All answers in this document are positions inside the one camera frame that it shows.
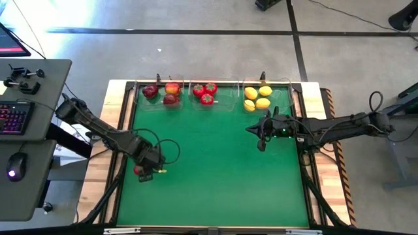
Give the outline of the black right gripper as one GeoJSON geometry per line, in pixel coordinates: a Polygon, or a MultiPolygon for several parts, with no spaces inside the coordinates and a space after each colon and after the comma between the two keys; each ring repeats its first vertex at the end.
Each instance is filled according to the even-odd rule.
{"type": "Polygon", "coordinates": [[[295,127],[293,119],[288,115],[277,115],[267,117],[262,123],[257,123],[246,127],[246,131],[255,135],[264,135],[267,138],[272,137],[294,137],[295,127]]]}

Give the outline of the dented dark red apple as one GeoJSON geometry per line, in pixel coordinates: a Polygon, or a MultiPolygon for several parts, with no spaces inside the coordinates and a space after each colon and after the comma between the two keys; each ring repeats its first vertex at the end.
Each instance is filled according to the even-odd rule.
{"type": "Polygon", "coordinates": [[[178,106],[179,103],[180,103],[180,99],[178,98],[177,95],[167,93],[163,97],[163,104],[165,106],[178,106]]]}

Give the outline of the red yellow streaked apple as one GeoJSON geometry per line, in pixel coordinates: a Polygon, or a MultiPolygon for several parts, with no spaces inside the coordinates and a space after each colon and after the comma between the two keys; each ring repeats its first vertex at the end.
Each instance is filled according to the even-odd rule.
{"type": "Polygon", "coordinates": [[[165,84],[165,93],[178,96],[181,92],[181,86],[176,82],[168,82],[165,84]]]}

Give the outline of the clear plastic basket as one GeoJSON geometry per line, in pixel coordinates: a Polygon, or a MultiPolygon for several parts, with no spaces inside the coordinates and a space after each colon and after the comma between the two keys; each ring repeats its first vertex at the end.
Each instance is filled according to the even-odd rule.
{"type": "Polygon", "coordinates": [[[145,88],[147,85],[155,84],[156,78],[151,80],[137,80],[135,82],[135,89],[138,93],[137,98],[135,100],[137,106],[144,111],[151,112],[151,111],[160,111],[160,110],[174,110],[174,109],[181,109],[183,107],[183,94],[184,94],[184,81],[183,80],[173,80],[171,77],[168,78],[161,78],[161,85],[158,86],[159,93],[153,99],[147,99],[142,94],[142,89],[145,88]],[[178,106],[165,106],[163,104],[163,97],[166,95],[165,93],[165,84],[168,82],[176,82],[179,83],[181,86],[181,92],[178,95],[180,99],[180,103],[178,106]]]}
{"type": "Polygon", "coordinates": [[[204,80],[190,80],[188,97],[192,104],[192,107],[196,110],[206,111],[233,111],[235,105],[240,97],[239,92],[240,84],[235,80],[211,80],[205,78],[204,80]],[[193,88],[195,85],[202,85],[203,87],[208,83],[213,83],[217,86],[217,91],[212,95],[214,101],[212,104],[202,104],[200,98],[193,94],[193,88]]]}
{"type": "Polygon", "coordinates": [[[242,82],[243,106],[244,101],[247,99],[244,95],[245,87],[254,87],[257,90],[258,97],[255,100],[252,100],[254,103],[259,98],[267,98],[271,102],[270,106],[267,109],[260,110],[255,108],[255,111],[253,112],[264,112],[265,110],[272,111],[274,107],[277,106],[279,114],[288,114],[292,105],[294,104],[293,95],[291,94],[293,91],[293,86],[288,78],[279,78],[278,80],[266,78],[265,82],[262,82],[259,79],[244,79],[244,81],[242,82]],[[262,86],[270,86],[272,88],[272,94],[267,97],[260,95],[259,88],[262,86]]]}

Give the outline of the green table mat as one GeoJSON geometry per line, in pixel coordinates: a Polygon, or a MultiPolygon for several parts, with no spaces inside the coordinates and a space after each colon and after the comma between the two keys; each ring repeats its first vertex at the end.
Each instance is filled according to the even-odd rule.
{"type": "Polygon", "coordinates": [[[306,227],[308,214],[293,138],[273,138],[265,151],[246,131],[261,117],[243,107],[196,110],[188,97],[175,110],[136,110],[133,127],[161,140],[166,173],[140,183],[127,163],[119,226],[306,227]]]}

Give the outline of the white metal plate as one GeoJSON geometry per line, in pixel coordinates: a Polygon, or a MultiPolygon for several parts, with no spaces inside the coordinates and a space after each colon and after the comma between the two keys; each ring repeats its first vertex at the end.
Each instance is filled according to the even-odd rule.
{"type": "Polygon", "coordinates": [[[103,235],[138,234],[138,233],[141,233],[140,227],[105,228],[103,231],[103,235]]]}
{"type": "Polygon", "coordinates": [[[310,229],[287,229],[286,235],[323,235],[322,230],[310,230],[310,229]]]}

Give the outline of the white paper sheet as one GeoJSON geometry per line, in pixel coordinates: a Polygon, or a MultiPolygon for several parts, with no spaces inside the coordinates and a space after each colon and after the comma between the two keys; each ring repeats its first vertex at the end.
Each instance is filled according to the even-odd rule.
{"type": "Polygon", "coordinates": [[[59,161],[60,166],[76,163],[78,161],[85,161],[86,158],[57,144],[54,150],[54,158],[59,161]]]}

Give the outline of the black yellow hazard strip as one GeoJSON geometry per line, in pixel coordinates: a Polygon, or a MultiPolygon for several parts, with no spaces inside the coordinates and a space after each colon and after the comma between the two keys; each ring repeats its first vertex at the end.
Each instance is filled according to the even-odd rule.
{"type": "MultiPolygon", "coordinates": [[[[327,118],[335,118],[336,113],[334,111],[334,102],[332,99],[331,91],[327,88],[321,88],[320,90],[321,90],[321,96],[323,99],[323,105],[324,105],[327,118]]],[[[333,147],[333,152],[336,156],[337,167],[338,167],[338,171],[339,171],[340,179],[342,183],[342,190],[344,193],[344,198],[345,198],[348,217],[349,217],[349,225],[351,227],[357,227],[353,202],[351,198],[351,192],[349,188],[349,179],[348,179],[348,174],[346,170],[344,154],[342,151],[341,143],[339,141],[333,142],[332,147],[333,147]]]]}

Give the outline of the grey desk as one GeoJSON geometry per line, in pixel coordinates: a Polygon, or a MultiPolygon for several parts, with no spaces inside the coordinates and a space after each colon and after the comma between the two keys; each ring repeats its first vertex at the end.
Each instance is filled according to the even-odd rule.
{"type": "Polygon", "coordinates": [[[56,141],[0,143],[0,221],[28,221],[38,206],[56,147],[56,141]],[[25,176],[7,177],[7,163],[15,153],[27,155],[25,176]]]}
{"type": "Polygon", "coordinates": [[[40,89],[35,95],[26,95],[7,88],[0,101],[24,101],[35,103],[27,129],[23,135],[0,134],[0,141],[40,141],[44,140],[50,126],[55,107],[70,71],[70,59],[0,59],[0,86],[11,73],[11,67],[25,67],[31,72],[41,69],[44,78],[32,76],[28,82],[39,81],[40,89]]]}

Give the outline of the black floor box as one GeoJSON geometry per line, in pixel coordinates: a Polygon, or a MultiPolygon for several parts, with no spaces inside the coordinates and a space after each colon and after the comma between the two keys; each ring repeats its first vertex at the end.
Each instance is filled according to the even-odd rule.
{"type": "Polygon", "coordinates": [[[258,9],[266,11],[282,0],[255,0],[255,5],[258,9]]]}

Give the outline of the black computer mouse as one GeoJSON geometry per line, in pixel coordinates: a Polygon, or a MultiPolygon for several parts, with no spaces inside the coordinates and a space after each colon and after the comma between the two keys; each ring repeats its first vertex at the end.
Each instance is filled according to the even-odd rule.
{"type": "Polygon", "coordinates": [[[12,181],[20,181],[26,173],[27,154],[24,152],[16,152],[12,154],[7,161],[6,171],[7,178],[12,181]]]}

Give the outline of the grey metal stand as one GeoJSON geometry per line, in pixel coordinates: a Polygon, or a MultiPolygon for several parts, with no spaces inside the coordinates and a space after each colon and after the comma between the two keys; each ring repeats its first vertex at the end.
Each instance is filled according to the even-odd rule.
{"type": "Polygon", "coordinates": [[[400,92],[394,104],[381,110],[394,126],[387,137],[391,157],[398,169],[398,180],[385,183],[386,190],[418,186],[418,170],[409,161],[418,161],[418,82],[400,92]]]}

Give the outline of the black c-clamp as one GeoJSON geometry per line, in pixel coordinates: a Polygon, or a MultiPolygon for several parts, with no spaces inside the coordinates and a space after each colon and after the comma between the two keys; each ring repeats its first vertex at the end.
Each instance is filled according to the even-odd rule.
{"type": "Polygon", "coordinates": [[[9,67],[11,69],[10,77],[14,80],[17,79],[19,76],[22,76],[24,78],[30,78],[34,75],[38,76],[39,78],[45,77],[45,73],[42,69],[37,69],[35,72],[31,72],[26,67],[12,67],[11,65],[9,65],[9,67]]]}
{"type": "Polygon", "coordinates": [[[17,87],[18,90],[26,95],[35,95],[41,87],[41,83],[35,82],[33,86],[29,86],[26,82],[16,82],[12,79],[7,79],[3,81],[3,85],[6,87],[17,87]]]}

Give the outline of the dark desk monitor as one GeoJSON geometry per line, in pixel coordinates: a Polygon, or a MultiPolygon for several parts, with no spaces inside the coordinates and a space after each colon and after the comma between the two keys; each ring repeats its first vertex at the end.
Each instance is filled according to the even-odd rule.
{"type": "Polygon", "coordinates": [[[29,57],[31,53],[0,23],[0,57],[29,57]]]}

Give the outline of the black round stand base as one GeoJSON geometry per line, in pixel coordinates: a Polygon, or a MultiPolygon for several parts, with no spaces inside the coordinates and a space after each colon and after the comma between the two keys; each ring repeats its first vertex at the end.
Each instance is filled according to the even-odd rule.
{"type": "Polygon", "coordinates": [[[389,17],[389,25],[399,31],[407,31],[418,16],[418,0],[412,0],[402,10],[389,17]]]}

